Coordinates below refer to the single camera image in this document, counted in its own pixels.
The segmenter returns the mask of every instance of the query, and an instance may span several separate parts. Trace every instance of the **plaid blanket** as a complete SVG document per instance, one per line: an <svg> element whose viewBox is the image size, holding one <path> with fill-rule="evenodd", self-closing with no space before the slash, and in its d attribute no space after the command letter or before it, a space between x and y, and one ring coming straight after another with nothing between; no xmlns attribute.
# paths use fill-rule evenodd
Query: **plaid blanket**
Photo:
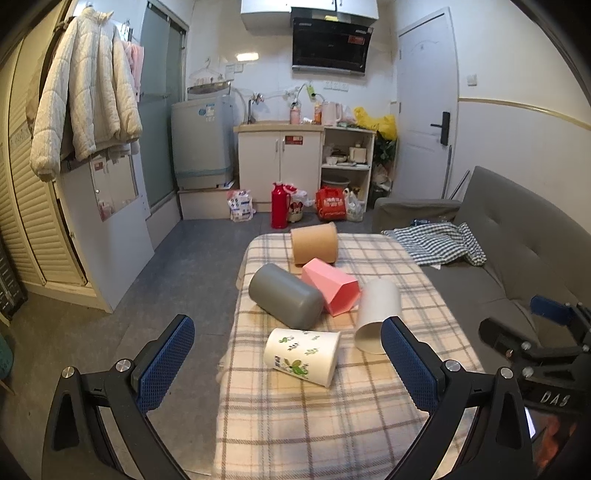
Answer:
<svg viewBox="0 0 591 480"><path fill-rule="evenodd" d="M445 265L461 257L476 267L486 262L486 255L467 223L428 223L383 233L398 241L417 265Z"/></svg>
<svg viewBox="0 0 591 480"><path fill-rule="evenodd" d="M289 234L252 241L236 283L240 294L221 374L213 477L238 479L382 480L416 438L427 415L418 411L385 355L353 344L356 310L324 315L319 331L341 331L338 363L330 388L266 367L269 333L284 327L248 295L253 274L275 263L299 275ZM449 309L404 248L384 235L340 234L336 266L361 286L390 278L402 294L402 314L416 337L443 358L468 370L478 359ZM442 462L453 466L473 412L467 411Z"/></svg>

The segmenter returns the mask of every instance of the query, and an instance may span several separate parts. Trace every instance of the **white cylinder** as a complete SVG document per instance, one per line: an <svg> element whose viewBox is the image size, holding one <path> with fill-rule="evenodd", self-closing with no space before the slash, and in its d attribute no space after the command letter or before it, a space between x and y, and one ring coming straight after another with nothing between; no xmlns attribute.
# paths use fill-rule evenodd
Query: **white cylinder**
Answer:
<svg viewBox="0 0 591 480"><path fill-rule="evenodd" d="M265 365L294 377L330 386L336 368L340 332L276 328L265 345Z"/></svg>
<svg viewBox="0 0 591 480"><path fill-rule="evenodd" d="M385 278L365 285L355 324L355 346L367 353L385 354L380 335L382 322L393 316L402 319L398 287Z"/></svg>

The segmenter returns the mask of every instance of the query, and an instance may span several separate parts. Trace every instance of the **white cup with cactus print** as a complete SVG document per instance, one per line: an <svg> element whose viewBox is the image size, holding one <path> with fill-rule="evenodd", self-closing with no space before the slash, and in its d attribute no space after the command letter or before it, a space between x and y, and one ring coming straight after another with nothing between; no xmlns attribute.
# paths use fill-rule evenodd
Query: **white cup with cactus print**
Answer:
<svg viewBox="0 0 591 480"><path fill-rule="evenodd" d="M330 386L335 374L340 332L276 328L265 346L265 365L303 380Z"/></svg>

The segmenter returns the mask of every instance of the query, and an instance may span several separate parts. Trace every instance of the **electric kettle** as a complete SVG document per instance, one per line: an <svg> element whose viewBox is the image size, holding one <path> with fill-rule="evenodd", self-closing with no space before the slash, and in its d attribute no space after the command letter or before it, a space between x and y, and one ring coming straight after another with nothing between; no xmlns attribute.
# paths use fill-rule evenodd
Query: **electric kettle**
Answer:
<svg viewBox="0 0 591 480"><path fill-rule="evenodd" d="M322 125L336 127L343 119L343 106L340 103L324 102L322 104Z"/></svg>

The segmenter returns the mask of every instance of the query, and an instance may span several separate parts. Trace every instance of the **yellow plastic bag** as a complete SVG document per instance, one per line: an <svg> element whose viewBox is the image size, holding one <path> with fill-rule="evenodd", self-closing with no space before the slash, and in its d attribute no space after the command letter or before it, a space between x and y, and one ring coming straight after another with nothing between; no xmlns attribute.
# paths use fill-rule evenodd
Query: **yellow plastic bag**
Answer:
<svg viewBox="0 0 591 480"><path fill-rule="evenodd" d="M356 107L353 112L355 113L357 124L361 128L379 131L386 140L397 139L396 119L393 115L384 115L379 118L369 116L362 106Z"/></svg>

